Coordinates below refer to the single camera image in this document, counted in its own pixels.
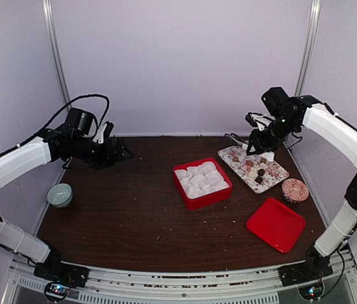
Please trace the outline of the metal serving tongs white handle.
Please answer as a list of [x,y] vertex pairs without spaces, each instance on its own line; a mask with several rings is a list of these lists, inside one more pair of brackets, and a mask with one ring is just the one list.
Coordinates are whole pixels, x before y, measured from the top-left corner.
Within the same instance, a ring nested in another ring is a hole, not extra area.
[[248,156],[259,155],[260,157],[263,157],[270,162],[274,161],[275,153],[273,151],[265,151],[264,149],[251,144],[248,140],[241,139],[237,134],[234,133],[225,133],[224,137],[231,144],[239,146],[244,151],[246,151]]

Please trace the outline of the dark square chocolate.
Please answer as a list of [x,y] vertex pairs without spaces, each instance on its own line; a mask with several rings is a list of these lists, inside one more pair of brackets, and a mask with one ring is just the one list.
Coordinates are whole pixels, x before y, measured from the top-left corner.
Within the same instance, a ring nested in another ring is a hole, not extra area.
[[263,182],[263,178],[261,176],[257,176],[257,178],[255,178],[255,181],[258,183],[258,184],[261,184]]

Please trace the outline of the red square tin box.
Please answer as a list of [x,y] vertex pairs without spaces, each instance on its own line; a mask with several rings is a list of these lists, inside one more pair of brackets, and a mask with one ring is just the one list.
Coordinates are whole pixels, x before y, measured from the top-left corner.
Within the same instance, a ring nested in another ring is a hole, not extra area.
[[189,210],[229,199],[232,194],[232,181],[214,158],[175,166],[173,181]]

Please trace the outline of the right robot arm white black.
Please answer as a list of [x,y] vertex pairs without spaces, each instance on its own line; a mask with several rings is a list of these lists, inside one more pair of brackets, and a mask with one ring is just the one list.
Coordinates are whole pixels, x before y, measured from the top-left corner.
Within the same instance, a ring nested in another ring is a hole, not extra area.
[[274,152],[284,145],[288,136],[310,131],[329,145],[318,150],[324,161],[318,157],[311,161],[319,166],[317,177],[335,174],[342,179],[340,182],[332,179],[329,184],[337,189],[326,195],[335,198],[341,194],[341,207],[333,213],[334,218],[323,234],[307,249],[306,261],[301,264],[301,275],[312,280],[324,272],[330,256],[357,230],[357,128],[312,95],[290,97],[283,88],[271,87],[261,100],[268,112],[246,115],[253,128],[246,149],[248,155]]

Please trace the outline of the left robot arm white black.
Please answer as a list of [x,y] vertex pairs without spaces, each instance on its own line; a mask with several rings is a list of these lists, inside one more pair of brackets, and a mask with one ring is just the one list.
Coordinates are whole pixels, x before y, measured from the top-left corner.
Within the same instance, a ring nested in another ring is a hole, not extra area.
[[[101,126],[100,136],[90,138],[80,131],[44,129],[25,144],[19,144],[0,156],[0,190],[31,170],[71,158],[82,160],[95,169],[108,168],[117,162],[131,160],[134,153],[124,140],[110,135],[113,124]],[[11,224],[0,216],[0,245],[42,264],[43,272],[53,281],[67,275],[64,263],[47,243]]]

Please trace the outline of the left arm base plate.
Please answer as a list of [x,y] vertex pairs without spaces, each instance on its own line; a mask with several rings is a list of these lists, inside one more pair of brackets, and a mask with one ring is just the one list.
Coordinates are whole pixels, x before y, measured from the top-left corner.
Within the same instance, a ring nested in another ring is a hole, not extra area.
[[50,302],[59,303],[65,300],[73,289],[85,287],[89,269],[63,262],[59,267],[50,269],[43,263],[38,263],[34,268],[34,276],[48,281],[44,286],[44,296]]

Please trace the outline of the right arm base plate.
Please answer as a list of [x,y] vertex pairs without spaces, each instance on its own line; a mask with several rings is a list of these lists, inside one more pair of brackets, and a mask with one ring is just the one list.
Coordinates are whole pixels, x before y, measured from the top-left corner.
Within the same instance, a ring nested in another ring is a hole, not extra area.
[[278,272],[283,287],[296,286],[300,297],[308,301],[319,300],[325,294],[323,279],[333,274],[331,266],[314,274],[305,269],[304,263],[282,266]]

